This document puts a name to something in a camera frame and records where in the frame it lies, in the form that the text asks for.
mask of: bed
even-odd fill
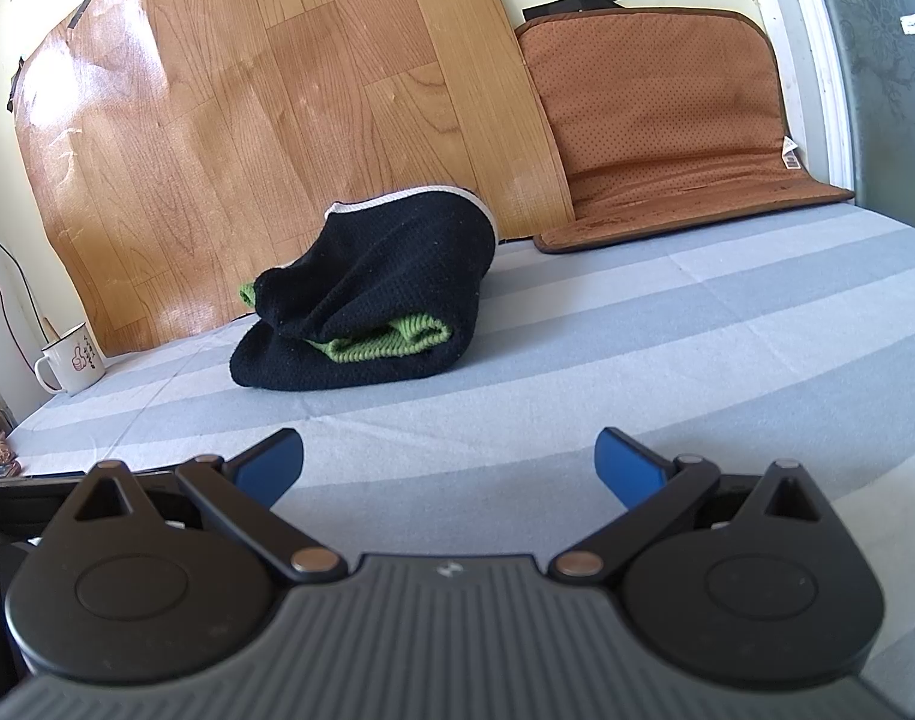
[[[305,469],[275,511],[363,552],[530,552],[620,514],[593,473],[614,425],[728,472],[793,457],[886,591],[866,675],[915,712],[915,230],[838,204],[573,255],[499,247],[453,370],[345,391],[245,391],[252,317],[118,358],[12,441],[28,473],[225,457],[283,426]]]

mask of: wood-grain sheet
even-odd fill
[[[93,0],[27,61],[16,124],[107,354],[238,316],[334,201],[451,184],[503,237],[572,219],[498,0]]]

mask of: white trim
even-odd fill
[[[787,110],[787,126],[790,137],[797,143],[798,155],[805,166],[808,165],[808,140],[804,128],[804,103],[801,103],[801,90],[797,83],[797,70],[794,56],[790,50],[790,38],[787,37],[787,26],[778,0],[757,0],[761,9],[764,31],[770,38],[777,57],[777,71],[781,79],[781,91],[784,93],[784,108]]]
[[[497,222],[494,221],[494,216],[491,214],[491,209],[484,205],[481,202],[480,198],[474,194],[472,191],[467,191],[466,189],[460,189],[459,187],[446,187],[439,184],[434,184],[427,187],[414,187],[413,189],[402,189],[401,191],[392,191],[390,194],[382,194],[379,197],[372,197],[372,199],[365,200],[363,202],[355,203],[343,203],[336,202],[334,205],[331,205],[328,210],[324,211],[324,221],[328,219],[328,216],[331,214],[352,214],[354,211],[366,211],[368,208],[377,208],[379,205],[384,203],[394,202],[394,200],[401,200],[405,197],[411,197],[413,194],[420,194],[424,191],[449,191],[451,194],[456,194],[458,197],[463,197],[465,200],[469,200],[471,203],[475,204],[476,208],[483,213],[489,223],[491,223],[491,229],[494,230],[494,243],[498,244],[500,242],[499,237],[497,237]]]
[[[814,68],[820,86],[827,137],[827,162],[830,183],[854,189],[854,156],[851,151],[851,123],[844,95],[844,76],[840,71],[838,45],[830,30],[830,16],[824,0],[798,0],[804,27],[814,55]]]

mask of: white mug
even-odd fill
[[[104,361],[97,353],[84,322],[62,335],[57,341],[48,343],[41,351],[43,357],[34,363],[34,373],[43,389],[52,395],[59,392],[78,394],[82,389],[87,389],[98,381],[106,372]],[[43,380],[41,364],[44,361],[50,365],[58,384],[61,385],[60,389],[54,389]]]

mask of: brown dotted fabric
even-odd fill
[[[785,166],[777,62],[742,15],[568,13],[518,42],[574,201],[574,223],[535,239],[543,251],[853,196]]]

